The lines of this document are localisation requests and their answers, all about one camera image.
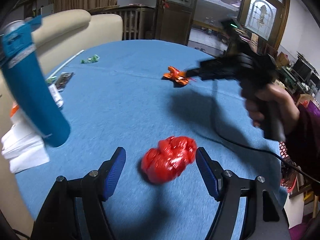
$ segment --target white stick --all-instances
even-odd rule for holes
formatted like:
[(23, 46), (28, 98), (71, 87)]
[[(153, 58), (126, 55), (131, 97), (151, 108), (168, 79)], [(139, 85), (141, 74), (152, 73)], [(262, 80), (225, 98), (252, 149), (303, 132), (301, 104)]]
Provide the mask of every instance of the white stick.
[(68, 59), (65, 63), (63, 63), (60, 67), (58, 67), (57, 70), (49, 76), (49, 78), (52, 78), (56, 73), (58, 73), (58, 71), (60, 71), (65, 65), (67, 65), (71, 60), (73, 60), (76, 56), (78, 56), (82, 52), (84, 52), (84, 50), (79, 51), (77, 54), (75, 54), (70, 59)]

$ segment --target red plastic bag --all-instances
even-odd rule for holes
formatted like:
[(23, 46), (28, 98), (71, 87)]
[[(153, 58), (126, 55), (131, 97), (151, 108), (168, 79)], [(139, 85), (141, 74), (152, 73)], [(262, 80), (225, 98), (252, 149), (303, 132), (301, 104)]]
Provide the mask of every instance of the red plastic bag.
[(195, 140), (171, 136), (151, 148), (142, 158), (141, 169), (155, 184), (175, 179), (195, 160), (197, 145)]

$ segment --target screw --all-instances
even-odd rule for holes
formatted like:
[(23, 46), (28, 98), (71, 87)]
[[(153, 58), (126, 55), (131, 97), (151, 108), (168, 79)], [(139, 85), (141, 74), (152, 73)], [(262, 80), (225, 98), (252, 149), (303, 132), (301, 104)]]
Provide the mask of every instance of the screw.
[(64, 177), (63, 176), (58, 176), (57, 178), (56, 178), (56, 181), (57, 182), (61, 182), (61, 181), (63, 181), (64, 180)]
[(261, 183), (263, 183), (263, 182), (266, 181), (266, 179), (265, 179), (264, 177), (262, 177), (262, 176), (258, 176), (258, 177), (257, 177), (257, 180), (258, 180), (259, 182), (261, 182)]
[(98, 171), (96, 171), (96, 170), (90, 171), (90, 172), (89, 172), (89, 175), (90, 175), (91, 177), (95, 177), (95, 176), (98, 175)]
[(232, 171), (230, 171), (230, 170), (225, 170), (225, 171), (223, 172), (223, 174), (226, 175), (227, 177), (231, 177), (231, 176), (232, 176)]

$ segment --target round table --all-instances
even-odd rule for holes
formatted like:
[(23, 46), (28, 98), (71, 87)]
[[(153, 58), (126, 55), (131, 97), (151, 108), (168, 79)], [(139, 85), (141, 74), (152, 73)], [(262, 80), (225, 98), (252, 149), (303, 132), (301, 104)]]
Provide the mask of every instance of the round table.
[[(81, 59), (100, 56), (99, 62)], [(131, 40), (86, 50), (61, 72), (75, 72), (61, 93), (62, 112), (71, 126), (68, 140), (58, 148), (46, 146), (50, 162), (16, 174), (31, 215), (40, 208), (59, 175), (82, 178), (110, 159), (118, 146), (127, 160), (114, 195), (104, 203), (106, 215), (119, 240), (205, 239), (218, 203), (210, 197), (196, 163), (180, 177), (160, 186), (143, 180), (138, 172), (142, 156), (161, 139), (188, 136), (204, 147), (213, 160), (239, 177), (261, 175), (283, 206), (279, 190), (280, 163), (270, 155), (223, 142), (212, 130), (212, 111), (219, 132), (251, 147), (279, 154), (278, 142), (266, 140), (251, 125), (237, 81), (191, 81), (175, 88), (161, 80), (169, 65), (180, 70), (198, 66), (210, 56), (179, 44)], [(244, 215), (241, 200), (233, 239), (238, 239)]]

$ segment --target stack of white napkins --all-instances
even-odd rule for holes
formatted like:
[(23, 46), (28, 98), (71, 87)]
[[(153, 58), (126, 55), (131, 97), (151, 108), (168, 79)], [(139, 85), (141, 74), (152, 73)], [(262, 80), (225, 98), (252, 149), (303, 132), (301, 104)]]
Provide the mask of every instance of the stack of white napkins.
[(49, 162), (44, 142), (19, 109), (11, 118), (13, 126), (1, 139), (2, 155), (10, 160), (10, 171), (17, 173)]

